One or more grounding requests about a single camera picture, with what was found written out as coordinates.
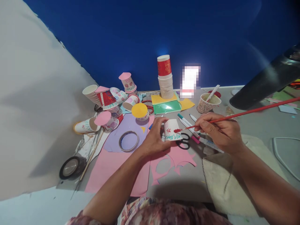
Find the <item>paintbrush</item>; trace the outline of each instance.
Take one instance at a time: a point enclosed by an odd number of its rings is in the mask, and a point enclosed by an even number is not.
[[[249,111],[246,111],[246,112],[241,112],[241,113],[238,113],[238,114],[235,114],[235,115],[232,115],[232,116],[228,116],[228,117],[224,117],[224,118],[221,118],[221,119],[212,120],[212,121],[209,121],[209,123],[215,123],[215,122],[219,122],[219,121],[222,121],[222,120],[228,120],[228,119],[235,118],[235,117],[238,117],[238,116],[259,112],[259,111],[262,111],[262,110],[265,110],[265,109],[268,109],[268,108],[273,108],[273,107],[277,107],[277,106],[280,106],[280,105],[284,105],[284,104],[288,104],[288,103],[292,103],[292,102],[296,102],[296,101],[300,101],[300,97],[292,98],[290,100],[286,100],[286,101],[283,101],[283,102],[278,102],[278,103],[275,103],[275,104],[272,104],[272,105],[263,106],[263,107],[260,107],[260,108],[257,108],[257,109],[252,109],[252,110],[249,110]],[[180,132],[182,130],[186,130],[186,129],[190,129],[190,128],[194,128],[194,127],[197,127],[197,126],[194,125],[194,126],[186,127],[186,128],[183,128],[183,129],[175,129],[174,132],[177,133],[177,132]]]

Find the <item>white wall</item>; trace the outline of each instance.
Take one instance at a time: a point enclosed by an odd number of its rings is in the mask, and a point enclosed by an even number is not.
[[[21,0],[0,0],[0,199],[55,186],[95,81]]]

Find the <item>green paper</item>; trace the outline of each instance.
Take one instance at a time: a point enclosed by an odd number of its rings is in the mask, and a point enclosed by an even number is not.
[[[181,111],[181,104],[178,101],[171,101],[153,105],[154,114],[171,113]]]

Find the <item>yellow paper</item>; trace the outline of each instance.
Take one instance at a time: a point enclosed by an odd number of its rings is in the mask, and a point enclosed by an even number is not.
[[[143,133],[145,133],[146,128],[145,127],[140,127],[143,130]]]
[[[188,98],[185,98],[183,101],[179,101],[179,103],[181,104],[181,107],[182,107],[181,111],[188,109],[188,108],[192,108],[195,105]]]
[[[165,102],[171,102],[171,101],[176,101],[177,97],[174,94],[172,98],[170,99],[163,99],[160,95],[151,95],[151,100],[152,100],[152,104],[156,105],[159,103],[165,103]]]

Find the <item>black object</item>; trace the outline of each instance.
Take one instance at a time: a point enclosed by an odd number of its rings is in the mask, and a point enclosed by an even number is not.
[[[184,141],[188,141],[190,140],[190,136],[188,136],[186,133],[181,133],[181,136],[187,136],[187,138],[183,138],[181,140],[178,140],[176,141],[176,144],[178,145],[178,147],[180,147],[181,149],[184,149],[184,150],[188,150],[190,148],[190,144],[188,142],[184,142]],[[187,147],[181,147],[180,144],[186,144]]]
[[[86,158],[81,156],[73,156],[62,165],[59,171],[59,177],[62,180],[75,179],[83,173],[86,165]]]
[[[278,56],[230,100],[238,109],[247,110],[265,97],[283,89],[300,77],[300,43]]]

